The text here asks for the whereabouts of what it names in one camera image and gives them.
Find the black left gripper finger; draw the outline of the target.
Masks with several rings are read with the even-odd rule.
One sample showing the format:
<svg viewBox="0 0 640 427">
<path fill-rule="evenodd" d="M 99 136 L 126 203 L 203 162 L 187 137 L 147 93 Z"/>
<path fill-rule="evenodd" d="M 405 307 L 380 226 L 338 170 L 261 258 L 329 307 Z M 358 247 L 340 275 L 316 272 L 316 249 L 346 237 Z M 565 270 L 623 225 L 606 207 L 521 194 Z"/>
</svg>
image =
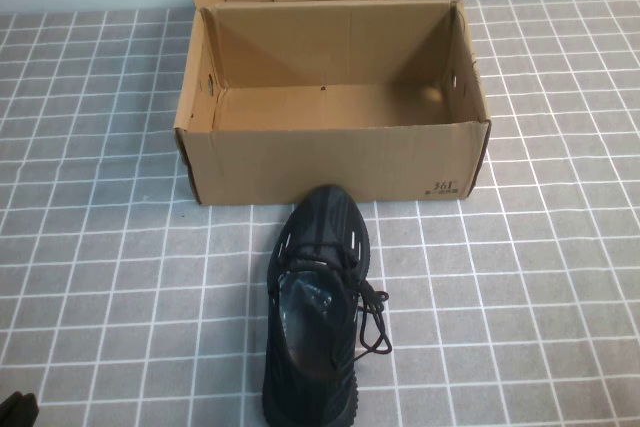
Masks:
<svg viewBox="0 0 640 427">
<path fill-rule="evenodd" d="M 1 403 L 1 415 L 0 426 L 1 427 L 14 427 L 20 426 L 22 423 L 22 403 L 23 394 L 21 392 L 14 392 L 7 399 Z"/>
<path fill-rule="evenodd" d="M 38 404 L 33 393 L 25 394 L 20 405 L 20 425 L 33 427 L 38 417 Z"/>
</svg>

